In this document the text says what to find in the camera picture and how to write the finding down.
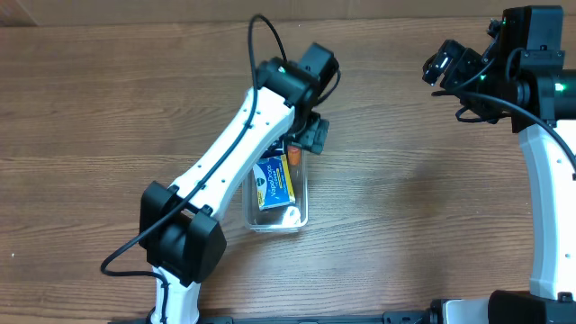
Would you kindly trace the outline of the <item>orange effervescent tablet tube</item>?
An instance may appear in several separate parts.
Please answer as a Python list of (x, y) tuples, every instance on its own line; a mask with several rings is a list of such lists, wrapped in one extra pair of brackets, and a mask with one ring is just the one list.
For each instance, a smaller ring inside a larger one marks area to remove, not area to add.
[(301, 163), (302, 151), (300, 148), (288, 146), (286, 155), (290, 166), (297, 167)]

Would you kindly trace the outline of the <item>blue yellow VapoDrops box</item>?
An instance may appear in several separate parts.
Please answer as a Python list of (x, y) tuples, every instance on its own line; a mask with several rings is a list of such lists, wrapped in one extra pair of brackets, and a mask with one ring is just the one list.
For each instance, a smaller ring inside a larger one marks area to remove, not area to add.
[(262, 158), (253, 166), (260, 211), (295, 203), (286, 155)]

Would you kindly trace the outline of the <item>clear plastic container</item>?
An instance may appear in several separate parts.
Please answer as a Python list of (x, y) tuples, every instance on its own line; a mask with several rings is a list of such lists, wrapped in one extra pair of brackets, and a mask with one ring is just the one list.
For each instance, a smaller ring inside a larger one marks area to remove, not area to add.
[(307, 224), (308, 172), (306, 156), (301, 150), (301, 163), (290, 166), (288, 162), (295, 203), (260, 211), (257, 204), (257, 186), (253, 168), (242, 185), (242, 208), (245, 227), (255, 232), (296, 232)]

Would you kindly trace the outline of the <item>white blue Hansaplast box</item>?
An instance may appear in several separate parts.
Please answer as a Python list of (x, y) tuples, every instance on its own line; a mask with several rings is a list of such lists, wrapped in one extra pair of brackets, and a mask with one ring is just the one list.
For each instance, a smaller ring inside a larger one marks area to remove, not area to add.
[(286, 152), (285, 141), (276, 140), (262, 155), (262, 158), (281, 156)]

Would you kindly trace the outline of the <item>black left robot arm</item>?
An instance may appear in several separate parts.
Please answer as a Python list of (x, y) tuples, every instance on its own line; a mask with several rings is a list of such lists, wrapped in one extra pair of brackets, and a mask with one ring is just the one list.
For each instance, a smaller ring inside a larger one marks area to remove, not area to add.
[(227, 246), (220, 222), (240, 184), (276, 141), (320, 154), (329, 122), (314, 112), (335, 89), (335, 54), (312, 43), (297, 62), (271, 58), (222, 134), (170, 186), (152, 182), (140, 199), (140, 241), (157, 280), (148, 323), (195, 323), (204, 281)]

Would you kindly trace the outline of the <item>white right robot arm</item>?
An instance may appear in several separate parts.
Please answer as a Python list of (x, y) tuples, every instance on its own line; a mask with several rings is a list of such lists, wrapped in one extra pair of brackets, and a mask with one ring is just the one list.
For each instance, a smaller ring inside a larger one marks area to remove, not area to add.
[(490, 22), (483, 53), (447, 40), (423, 66), (456, 119), (510, 119), (526, 161), (534, 254), (525, 291), (433, 301), (411, 323), (572, 323), (575, 320), (575, 73), (564, 65), (563, 9), (528, 5)]

